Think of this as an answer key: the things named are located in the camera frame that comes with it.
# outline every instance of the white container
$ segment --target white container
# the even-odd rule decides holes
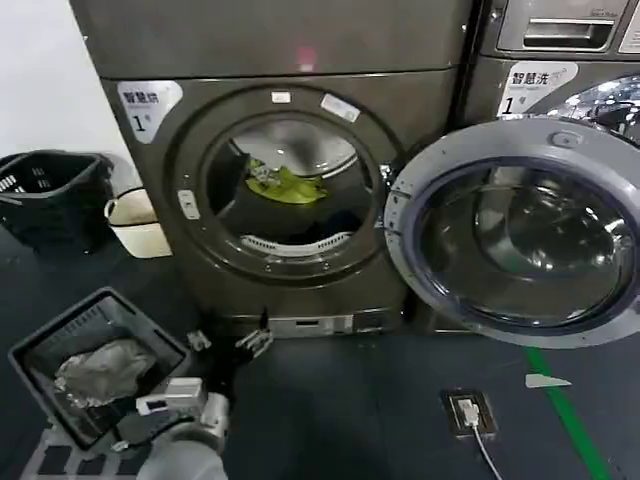
[[[129,190],[109,200],[104,207],[104,216],[124,248],[134,257],[171,255],[167,238],[144,188]]]

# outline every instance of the floor outlet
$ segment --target floor outlet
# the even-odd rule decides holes
[[[458,402],[460,400],[469,399],[480,409],[480,423],[478,424],[478,432],[480,434],[496,433],[496,423],[487,399],[484,394],[477,390],[443,390],[440,392],[440,399],[447,413],[449,428],[451,433],[457,437],[473,436],[473,430],[464,424],[464,417]]]

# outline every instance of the crumpled cloth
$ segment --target crumpled cloth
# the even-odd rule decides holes
[[[305,205],[328,195],[322,177],[298,177],[284,165],[273,170],[252,158],[248,173],[246,184],[251,191],[276,202]]]
[[[135,340],[114,340],[65,360],[56,372],[55,385],[76,407],[99,407],[135,395],[138,378],[154,363],[154,356]]]

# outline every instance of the black basket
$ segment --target black basket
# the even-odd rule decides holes
[[[136,395],[81,409],[57,391],[56,371],[66,359],[122,338],[135,339],[156,361],[138,379]],[[161,412],[141,417],[135,399],[184,373],[190,365],[188,351],[110,288],[98,290],[24,339],[11,350],[9,359],[49,419],[88,457],[108,452],[120,439],[141,442],[181,416]]]
[[[40,150],[0,160],[0,223],[39,253],[96,250],[110,234],[100,155]]]

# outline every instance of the stacked washing machine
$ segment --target stacked washing machine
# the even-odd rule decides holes
[[[382,211],[440,137],[472,0],[73,0],[202,312],[277,336],[391,328]]]
[[[455,116],[476,126],[402,172],[419,185],[392,193],[406,203],[394,260],[437,320],[472,332],[550,348],[629,335],[640,321],[638,2],[483,10]],[[536,114],[547,118],[523,118]],[[508,121],[482,124],[496,117]]]
[[[458,125],[533,113],[597,116],[608,126],[622,110],[631,126],[625,117],[640,104],[638,9],[637,0],[490,2]]]

